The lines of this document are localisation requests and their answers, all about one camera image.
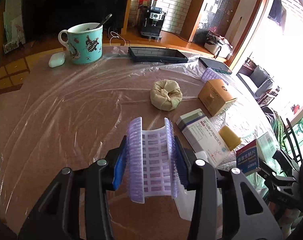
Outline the blue red medicine box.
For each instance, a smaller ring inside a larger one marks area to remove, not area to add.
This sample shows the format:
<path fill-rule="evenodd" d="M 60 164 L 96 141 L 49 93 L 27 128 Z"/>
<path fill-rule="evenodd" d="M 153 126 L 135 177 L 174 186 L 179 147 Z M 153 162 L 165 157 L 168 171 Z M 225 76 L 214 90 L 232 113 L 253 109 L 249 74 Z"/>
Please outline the blue red medicine box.
<path fill-rule="evenodd" d="M 278 149 L 279 145 L 275 137 L 269 132 L 265 132 L 262 136 L 236 151 L 237 168 L 248 176 L 257 172 L 260 164 L 264 162 L 275 172 L 278 172 L 280 165 L 273 159 Z"/>

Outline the yellow plastic cup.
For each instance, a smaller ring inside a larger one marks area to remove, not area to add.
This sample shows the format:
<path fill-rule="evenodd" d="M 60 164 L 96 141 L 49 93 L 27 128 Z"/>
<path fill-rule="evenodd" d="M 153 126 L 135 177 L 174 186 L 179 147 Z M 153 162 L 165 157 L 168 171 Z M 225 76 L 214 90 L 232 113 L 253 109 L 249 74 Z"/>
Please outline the yellow plastic cup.
<path fill-rule="evenodd" d="M 234 150 L 241 143 L 241 138 L 238 137 L 228 126 L 223 126 L 220 129 L 219 134 L 230 151 Z"/>

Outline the white medicine box purple stripe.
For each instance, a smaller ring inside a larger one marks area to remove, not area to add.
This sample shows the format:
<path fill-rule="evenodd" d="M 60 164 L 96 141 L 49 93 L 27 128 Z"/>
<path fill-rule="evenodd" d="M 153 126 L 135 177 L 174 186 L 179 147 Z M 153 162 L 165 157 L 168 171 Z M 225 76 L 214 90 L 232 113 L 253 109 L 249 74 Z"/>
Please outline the white medicine box purple stripe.
<path fill-rule="evenodd" d="M 226 142 L 200 108 L 181 115 L 176 125 L 195 153 L 204 151 L 214 167 L 218 167 L 230 155 Z"/>

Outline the purple blister pack tray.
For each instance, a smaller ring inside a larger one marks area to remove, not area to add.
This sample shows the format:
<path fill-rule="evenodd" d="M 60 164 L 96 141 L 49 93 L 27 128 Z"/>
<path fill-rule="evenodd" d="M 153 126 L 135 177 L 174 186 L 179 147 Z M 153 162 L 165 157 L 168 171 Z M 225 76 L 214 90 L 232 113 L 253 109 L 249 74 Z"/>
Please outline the purple blister pack tray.
<path fill-rule="evenodd" d="M 164 126 L 143 130 L 143 119 L 130 122 L 126 141 L 129 196 L 143 204 L 147 197 L 179 194 L 179 176 L 175 164 L 176 143 L 173 125 L 164 118 Z"/>

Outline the brown cardboard box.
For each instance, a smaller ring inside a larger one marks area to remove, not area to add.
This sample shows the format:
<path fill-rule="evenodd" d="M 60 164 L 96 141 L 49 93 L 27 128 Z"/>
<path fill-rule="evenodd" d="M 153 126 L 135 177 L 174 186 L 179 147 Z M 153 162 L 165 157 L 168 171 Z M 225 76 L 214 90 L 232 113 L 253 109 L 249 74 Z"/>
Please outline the brown cardboard box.
<path fill-rule="evenodd" d="M 198 98 L 211 116 L 221 114 L 237 100 L 235 94 L 231 92 L 222 79 L 206 81 L 198 94 Z"/>

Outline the dark tablet far right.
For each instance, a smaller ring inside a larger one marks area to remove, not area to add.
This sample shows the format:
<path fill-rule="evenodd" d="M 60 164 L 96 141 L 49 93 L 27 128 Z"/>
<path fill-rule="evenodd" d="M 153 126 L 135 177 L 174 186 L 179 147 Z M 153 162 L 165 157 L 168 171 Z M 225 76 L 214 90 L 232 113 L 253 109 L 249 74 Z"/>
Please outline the dark tablet far right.
<path fill-rule="evenodd" d="M 204 57 L 199 57 L 199 61 L 206 67 L 206 68 L 211 68 L 212 70 L 219 72 L 219 73 L 224 73 L 224 74 L 228 74 L 231 75 L 232 71 L 230 70 L 230 68 L 228 68 L 226 66 L 226 64 L 216 61 L 216 60 L 212 60 L 212 59 L 207 59 Z"/>

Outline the purple blister pack on table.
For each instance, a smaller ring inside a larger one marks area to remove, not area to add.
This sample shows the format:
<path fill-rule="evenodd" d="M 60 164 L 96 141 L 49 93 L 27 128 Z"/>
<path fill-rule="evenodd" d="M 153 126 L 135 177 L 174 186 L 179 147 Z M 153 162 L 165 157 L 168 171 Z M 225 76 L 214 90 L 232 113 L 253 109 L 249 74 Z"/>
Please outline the purple blister pack on table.
<path fill-rule="evenodd" d="M 206 68 L 201 76 L 201 79 L 204 83 L 206 83 L 209 80 L 220 79 L 223 80 L 224 83 L 229 85 L 229 81 L 226 79 L 226 77 L 214 71 L 212 68 Z"/>

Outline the dark tablet near mug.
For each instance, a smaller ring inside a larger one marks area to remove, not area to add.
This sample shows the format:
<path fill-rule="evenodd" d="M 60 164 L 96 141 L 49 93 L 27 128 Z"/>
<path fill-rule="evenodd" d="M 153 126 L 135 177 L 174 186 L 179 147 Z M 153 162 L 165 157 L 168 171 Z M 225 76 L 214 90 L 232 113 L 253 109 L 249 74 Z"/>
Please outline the dark tablet near mug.
<path fill-rule="evenodd" d="M 187 63 L 188 58 L 176 49 L 129 47 L 128 53 L 135 62 Z"/>

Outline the teal patterned mug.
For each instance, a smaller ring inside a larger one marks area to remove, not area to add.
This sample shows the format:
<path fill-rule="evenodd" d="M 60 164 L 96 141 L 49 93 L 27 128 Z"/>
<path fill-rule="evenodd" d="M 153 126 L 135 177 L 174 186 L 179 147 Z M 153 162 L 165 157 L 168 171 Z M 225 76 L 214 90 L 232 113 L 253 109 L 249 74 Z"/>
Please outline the teal patterned mug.
<path fill-rule="evenodd" d="M 60 31 L 58 40 L 69 52 L 71 61 L 85 65 L 98 61 L 103 54 L 103 26 L 84 23 Z"/>

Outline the black coffee machine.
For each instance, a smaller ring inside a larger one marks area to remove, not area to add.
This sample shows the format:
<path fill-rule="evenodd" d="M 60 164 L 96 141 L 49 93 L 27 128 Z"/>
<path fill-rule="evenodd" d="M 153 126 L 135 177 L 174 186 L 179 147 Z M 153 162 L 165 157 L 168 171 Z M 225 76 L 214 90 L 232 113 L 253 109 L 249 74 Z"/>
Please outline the black coffee machine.
<path fill-rule="evenodd" d="M 156 7 L 157 0 L 139 0 L 138 28 L 141 37 L 161 40 L 161 30 L 166 13 L 162 8 Z"/>

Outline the metal spoon in mug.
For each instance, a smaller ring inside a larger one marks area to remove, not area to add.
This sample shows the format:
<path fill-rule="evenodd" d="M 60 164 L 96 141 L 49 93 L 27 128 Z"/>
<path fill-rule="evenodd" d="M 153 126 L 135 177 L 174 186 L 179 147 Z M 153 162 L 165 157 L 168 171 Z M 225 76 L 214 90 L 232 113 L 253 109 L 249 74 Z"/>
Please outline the metal spoon in mug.
<path fill-rule="evenodd" d="M 103 20 L 102 22 L 100 22 L 94 29 L 98 29 L 101 26 L 103 26 L 103 24 L 105 24 L 110 18 L 112 17 L 112 14 L 108 14 Z"/>

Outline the black television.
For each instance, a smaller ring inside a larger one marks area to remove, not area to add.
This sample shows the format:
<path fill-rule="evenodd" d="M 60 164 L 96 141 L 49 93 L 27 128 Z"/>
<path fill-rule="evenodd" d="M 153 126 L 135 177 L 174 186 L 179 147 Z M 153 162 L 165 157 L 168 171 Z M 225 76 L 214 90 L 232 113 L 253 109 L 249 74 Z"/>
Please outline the black television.
<path fill-rule="evenodd" d="M 63 29 L 84 23 L 99 24 L 112 17 L 105 29 L 120 30 L 128 0 L 22 0 L 22 24 L 26 42 L 58 35 Z"/>

